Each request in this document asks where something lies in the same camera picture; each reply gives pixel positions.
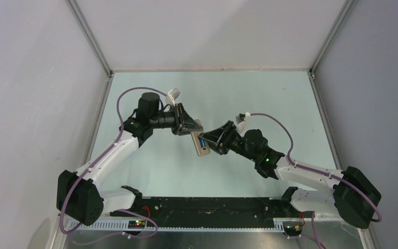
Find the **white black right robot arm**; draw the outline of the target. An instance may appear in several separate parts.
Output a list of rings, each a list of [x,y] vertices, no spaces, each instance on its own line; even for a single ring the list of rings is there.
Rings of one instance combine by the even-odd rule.
[[[220,155],[233,151],[254,162],[255,170],[263,178],[310,187],[310,191],[295,188],[283,195],[280,208],[285,216],[293,217],[299,212],[309,211],[333,214],[360,229],[367,229],[370,223],[381,221],[377,209],[381,193],[358,168],[348,167],[341,171],[304,165],[270,148],[259,129],[240,135],[231,121],[212,131],[200,133],[198,138]]]

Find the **beige remote control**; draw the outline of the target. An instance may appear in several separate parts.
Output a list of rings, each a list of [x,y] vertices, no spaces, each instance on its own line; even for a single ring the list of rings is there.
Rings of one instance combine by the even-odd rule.
[[[199,128],[196,129],[196,130],[191,131],[190,135],[192,137],[196,153],[197,153],[197,155],[199,157],[207,156],[211,152],[210,151],[210,147],[208,146],[208,143],[205,141],[206,142],[206,149],[201,149],[201,145],[200,145],[200,141],[199,141],[199,139],[201,139],[199,137],[199,135],[204,132],[204,128],[202,127],[201,121],[199,119],[195,119],[194,121],[199,126]]]

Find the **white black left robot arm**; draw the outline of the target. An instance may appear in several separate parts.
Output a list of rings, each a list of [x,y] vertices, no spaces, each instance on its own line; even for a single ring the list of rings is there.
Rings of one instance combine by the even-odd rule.
[[[140,192],[124,186],[117,190],[101,191],[101,186],[116,167],[138,150],[155,129],[171,129],[173,135],[189,135],[201,131],[181,103],[175,103],[180,92],[168,93],[143,87],[138,107],[128,118],[120,117],[119,131],[113,141],[95,159],[77,170],[63,171],[58,178],[56,206],[60,218],[67,215],[81,225],[89,226],[106,213],[124,209],[129,215],[142,212]]]

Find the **blue battery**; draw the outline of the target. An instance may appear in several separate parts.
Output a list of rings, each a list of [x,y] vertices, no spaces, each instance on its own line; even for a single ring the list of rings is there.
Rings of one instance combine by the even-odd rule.
[[[206,149],[206,142],[203,139],[199,139],[199,141],[200,141],[201,149]]]

